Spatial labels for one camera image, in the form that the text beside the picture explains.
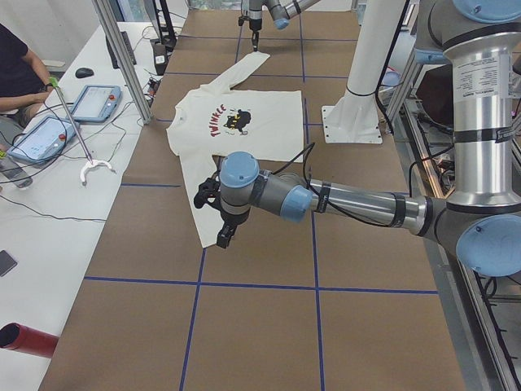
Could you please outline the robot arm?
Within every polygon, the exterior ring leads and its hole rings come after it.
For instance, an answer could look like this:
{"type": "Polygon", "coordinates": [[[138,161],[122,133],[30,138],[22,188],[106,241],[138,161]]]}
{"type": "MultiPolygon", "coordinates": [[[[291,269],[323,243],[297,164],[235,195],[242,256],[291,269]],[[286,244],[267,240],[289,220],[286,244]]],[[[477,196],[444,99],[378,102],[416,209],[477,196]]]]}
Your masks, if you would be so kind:
{"type": "Polygon", "coordinates": [[[276,174],[233,152],[213,186],[229,245],[251,208],[299,221],[308,211],[337,213],[377,227],[403,228],[440,244],[463,265],[498,277],[520,270],[520,197],[512,187],[511,56],[520,40],[517,1],[423,1],[417,49],[453,70],[455,188],[446,198],[387,189],[399,165],[363,147],[332,156],[336,171],[276,174]]]}
{"type": "Polygon", "coordinates": [[[318,2],[319,0],[293,0],[287,5],[282,5],[279,0],[242,1],[238,24],[242,26],[245,22],[248,22],[252,31],[252,49],[254,52],[257,52],[263,24],[263,7],[267,8],[275,28],[282,30],[290,24],[290,19],[318,2]]]}

